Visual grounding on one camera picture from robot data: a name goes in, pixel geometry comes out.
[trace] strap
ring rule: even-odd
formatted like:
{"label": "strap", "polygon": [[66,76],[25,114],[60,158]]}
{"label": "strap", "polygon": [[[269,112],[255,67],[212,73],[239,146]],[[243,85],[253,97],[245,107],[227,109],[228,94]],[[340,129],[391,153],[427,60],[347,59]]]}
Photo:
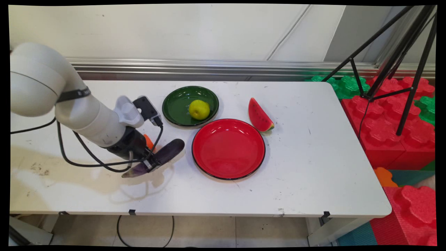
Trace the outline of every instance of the strap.
{"label": "strap", "polygon": [[90,94],[91,94],[91,91],[88,87],[84,90],[73,90],[73,91],[69,91],[69,92],[62,92],[59,99],[57,100],[57,103],[67,101],[67,100],[83,98]]}

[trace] orange foam piece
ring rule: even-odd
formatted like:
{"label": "orange foam piece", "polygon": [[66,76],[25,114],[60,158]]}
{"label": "orange foam piece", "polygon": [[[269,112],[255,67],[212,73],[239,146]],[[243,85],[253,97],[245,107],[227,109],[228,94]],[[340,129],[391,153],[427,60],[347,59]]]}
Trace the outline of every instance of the orange foam piece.
{"label": "orange foam piece", "polygon": [[398,185],[392,181],[392,173],[389,170],[378,167],[377,169],[373,169],[375,171],[378,180],[382,187],[398,187]]}
{"label": "orange foam piece", "polygon": [[144,138],[145,138],[145,144],[147,145],[147,147],[149,149],[152,149],[153,148],[153,143],[150,140],[150,138],[147,135],[145,135],[145,134],[144,134]]}

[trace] plate rim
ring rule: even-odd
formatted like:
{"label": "plate rim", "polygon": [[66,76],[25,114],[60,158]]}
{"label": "plate rim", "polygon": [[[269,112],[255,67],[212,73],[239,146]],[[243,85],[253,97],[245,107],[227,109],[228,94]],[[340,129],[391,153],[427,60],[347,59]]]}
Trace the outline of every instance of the plate rim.
{"label": "plate rim", "polygon": [[[189,87],[198,87],[198,88],[206,89],[206,90],[210,91],[210,92],[215,96],[215,99],[217,100],[217,106],[216,106],[216,109],[215,109],[215,113],[214,113],[214,114],[209,114],[208,118],[202,120],[202,121],[199,122],[199,123],[192,124],[192,125],[181,124],[181,123],[174,122],[174,121],[170,120],[170,119],[168,118],[168,116],[166,116],[166,111],[165,111],[165,109],[164,109],[164,104],[165,104],[165,102],[166,102],[167,97],[168,97],[170,94],[174,93],[174,92],[177,91],[177,90],[181,90],[181,89],[185,89],[185,88],[189,88]],[[216,95],[213,91],[211,91],[210,89],[208,89],[208,88],[206,88],[206,87],[203,87],[203,86],[198,86],[198,85],[188,85],[188,86],[183,86],[183,87],[180,87],[180,88],[177,88],[177,89],[171,91],[171,92],[170,92],[169,94],[167,94],[167,96],[164,98],[164,100],[163,100],[163,104],[161,105],[161,109],[162,109],[163,115],[164,115],[164,117],[165,117],[169,122],[171,122],[172,124],[175,124],[175,125],[178,125],[178,126],[184,126],[184,127],[198,126],[198,125],[201,125],[201,124],[203,124],[203,123],[208,122],[209,120],[211,120],[211,119],[217,114],[219,108],[220,108],[220,101],[219,101],[219,98],[217,97],[217,95]]]}
{"label": "plate rim", "polygon": [[191,145],[191,147],[190,147],[190,151],[192,152],[192,158],[194,159],[195,164],[197,164],[197,166],[200,168],[200,170],[203,171],[203,172],[205,172],[207,175],[212,176],[212,177],[214,177],[214,178],[217,178],[217,179],[219,179],[219,180],[239,180],[239,179],[243,179],[243,178],[245,178],[245,177],[250,176],[251,174],[253,174],[255,171],[257,171],[257,170],[260,168],[260,166],[262,165],[263,161],[265,160],[265,156],[266,156],[266,145],[265,145],[265,140],[264,140],[263,137],[262,137],[262,134],[260,134],[260,132],[259,132],[254,126],[250,125],[249,123],[247,123],[247,122],[245,122],[245,121],[243,121],[243,120],[235,119],[235,118],[220,118],[220,119],[217,119],[217,120],[212,121],[211,123],[214,123],[214,122],[219,121],[219,120],[228,120],[228,119],[229,119],[229,120],[235,120],[235,121],[240,121],[240,122],[246,123],[246,124],[249,125],[250,127],[254,128],[254,130],[259,134],[260,138],[262,139],[262,142],[263,142],[263,158],[262,158],[262,161],[260,161],[259,165],[258,165],[252,172],[248,173],[248,174],[245,175],[245,176],[238,177],[238,178],[222,178],[222,177],[217,177],[217,176],[215,176],[215,175],[212,175],[212,174],[206,172],[205,170],[203,170],[203,168],[201,168],[201,166],[197,163],[197,160],[195,159],[195,155],[194,155],[194,142],[195,142],[195,137],[197,136],[198,132],[200,132],[201,129],[203,129],[204,127],[206,127],[206,126],[209,125],[210,123],[209,123],[209,124],[206,124],[205,126],[203,126],[202,128],[200,128],[200,130],[198,130],[197,133],[194,135],[194,139],[192,140],[192,145]]}

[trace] tripod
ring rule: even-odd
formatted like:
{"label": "tripod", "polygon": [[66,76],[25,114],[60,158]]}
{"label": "tripod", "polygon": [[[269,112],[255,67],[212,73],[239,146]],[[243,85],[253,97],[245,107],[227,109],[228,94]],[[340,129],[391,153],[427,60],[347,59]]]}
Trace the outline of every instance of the tripod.
{"label": "tripod", "polygon": [[407,32],[404,34],[400,43],[395,48],[394,52],[389,56],[387,62],[385,63],[382,71],[379,73],[376,81],[371,86],[370,90],[367,93],[364,93],[364,90],[361,86],[361,82],[359,80],[358,71],[356,69],[355,61],[353,58],[358,55],[362,50],[364,50],[369,44],[371,44],[377,37],[379,37],[384,31],[386,31],[390,26],[392,26],[396,21],[398,21],[403,15],[405,15],[413,6],[407,6],[400,13],[398,13],[394,18],[392,18],[387,24],[385,24],[378,32],[376,32],[371,38],[369,38],[363,45],[361,45],[357,50],[355,50],[347,59],[345,59],[336,69],[334,69],[329,75],[327,75],[322,82],[327,81],[331,76],[333,76],[336,72],[338,72],[342,67],[344,67],[348,62],[351,63],[351,68],[353,69],[353,73],[355,74],[356,82],[359,87],[360,97],[368,99],[369,103],[374,100],[393,96],[396,94],[409,92],[408,99],[406,101],[406,105],[404,107],[403,115],[401,116],[400,123],[398,125],[398,129],[396,130],[396,134],[398,136],[401,135],[404,124],[407,119],[407,115],[409,113],[410,106],[412,105],[413,98],[415,96],[415,92],[418,88],[418,83],[420,82],[421,74],[423,72],[424,66],[426,65],[427,57],[429,55],[432,44],[434,43],[434,38],[437,33],[437,13],[434,14],[434,22],[432,23],[432,27],[430,29],[429,36],[426,41],[426,45],[424,47],[423,53],[421,55],[420,63],[418,64],[417,72],[415,73],[415,78],[413,79],[412,86],[409,88],[405,88],[399,91],[391,92],[388,94],[376,96],[376,92],[381,87],[384,79],[388,77],[391,79],[395,74],[396,70],[400,66],[401,62],[404,59],[404,56],[409,51],[410,47],[414,44],[417,38],[420,36],[421,32],[430,22],[428,21],[429,15],[435,8],[435,5],[425,5],[423,9],[418,14],[417,18],[413,21]]}

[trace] floor tile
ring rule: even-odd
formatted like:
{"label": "floor tile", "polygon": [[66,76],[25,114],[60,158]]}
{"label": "floor tile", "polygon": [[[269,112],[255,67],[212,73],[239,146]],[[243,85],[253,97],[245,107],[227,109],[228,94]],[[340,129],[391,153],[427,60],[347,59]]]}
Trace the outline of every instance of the floor tile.
{"label": "floor tile", "polygon": [[[162,247],[172,233],[172,216],[124,215],[119,223],[119,233],[121,238],[132,247]],[[125,246],[118,235],[113,246]]]}
{"label": "floor tile", "polygon": [[112,215],[60,215],[51,245],[111,246],[117,219]]}
{"label": "floor tile", "polygon": [[168,247],[235,247],[235,217],[175,216]]}
{"label": "floor tile", "polygon": [[237,217],[237,247],[308,247],[305,218]]}

